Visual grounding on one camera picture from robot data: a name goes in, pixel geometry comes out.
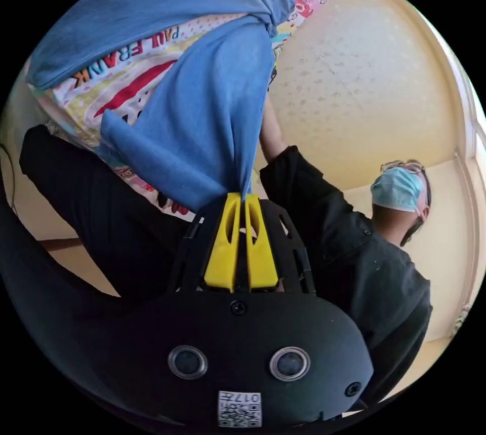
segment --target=blue cloth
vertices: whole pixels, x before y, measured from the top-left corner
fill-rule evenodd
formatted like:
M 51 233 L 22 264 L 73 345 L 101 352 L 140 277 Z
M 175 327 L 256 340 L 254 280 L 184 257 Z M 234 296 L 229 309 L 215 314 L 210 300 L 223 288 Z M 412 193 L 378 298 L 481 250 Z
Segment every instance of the blue cloth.
M 271 38 L 294 5 L 294 0 L 80 0 L 33 52 L 27 81 L 52 88 L 161 28 L 207 14 L 248 13 L 195 42 L 132 127 L 110 111 L 103 115 L 101 156 L 123 161 L 157 190 L 197 211 L 223 193 L 250 190 L 274 64 Z

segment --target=qr code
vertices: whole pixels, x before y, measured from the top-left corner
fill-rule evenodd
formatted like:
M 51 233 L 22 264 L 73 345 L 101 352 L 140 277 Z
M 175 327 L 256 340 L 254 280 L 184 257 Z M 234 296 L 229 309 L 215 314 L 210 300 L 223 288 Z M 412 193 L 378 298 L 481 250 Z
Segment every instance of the qr code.
M 219 426 L 254 428 L 262 426 L 260 393 L 220 391 L 218 399 Z

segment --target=paul frank text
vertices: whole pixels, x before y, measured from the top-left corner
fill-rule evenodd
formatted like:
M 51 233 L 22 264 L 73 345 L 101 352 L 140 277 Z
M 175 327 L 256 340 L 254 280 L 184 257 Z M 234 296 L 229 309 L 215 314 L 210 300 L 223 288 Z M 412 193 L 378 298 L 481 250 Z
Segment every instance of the paul frank text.
M 89 82 L 98 75 L 103 75 L 109 69 L 112 69 L 119 65 L 121 62 L 126 62 L 127 60 L 135 57 L 137 55 L 143 54 L 147 50 L 156 49 L 164 45 L 165 43 L 172 42 L 179 38 L 179 27 L 168 28 L 167 30 L 160 31 L 155 35 L 144 38 L 143 40 L 138 40 L 132 44 L 122 47 L 119 50 L 115 50 L 103 58 L 93 62 L 88 67 L 76 72 L 72 78 L 76 79 L 74 88 Z

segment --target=colorful blanket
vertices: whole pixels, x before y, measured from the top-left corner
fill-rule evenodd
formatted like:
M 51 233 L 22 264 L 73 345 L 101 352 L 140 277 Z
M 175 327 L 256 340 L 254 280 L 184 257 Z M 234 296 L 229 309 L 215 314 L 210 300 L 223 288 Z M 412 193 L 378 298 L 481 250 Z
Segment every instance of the colorful blanket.
M 277 35 L 272 38 L 275 66 L 270 82 L 276 76 L 276 60 L 284 42 L 326 1 L 295 0 L 295 10 L 277 27 Z M 133 125 L 157 85 L 190 46 L 208 32 L 245 15 L 204 15 L 162 28 L 147 38 L 138 39 L 84 68 L 76 69 L 70 77 L 52 88 L 30 88 L 64 139 L 100 155 L 100 116 L 105 110 L 110 109 Z M 110 161 L 107 156 L 103 159 L 120 178 L 154 205 L 169 208 L 172 212 L 187 212 L 186 208 L 170 199 L 159 201 L 158 191 L 120 160 Z

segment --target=blue surgical mask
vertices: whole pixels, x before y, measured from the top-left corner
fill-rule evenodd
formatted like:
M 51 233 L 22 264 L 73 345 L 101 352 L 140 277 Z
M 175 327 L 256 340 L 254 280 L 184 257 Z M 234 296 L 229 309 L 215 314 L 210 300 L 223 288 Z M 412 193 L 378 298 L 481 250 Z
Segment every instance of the blue surgical mask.
M 402 167 L 385 170 L 371 186 L 373 204 L 397 211 L 420 212 L 417 208 L 424 183 Z

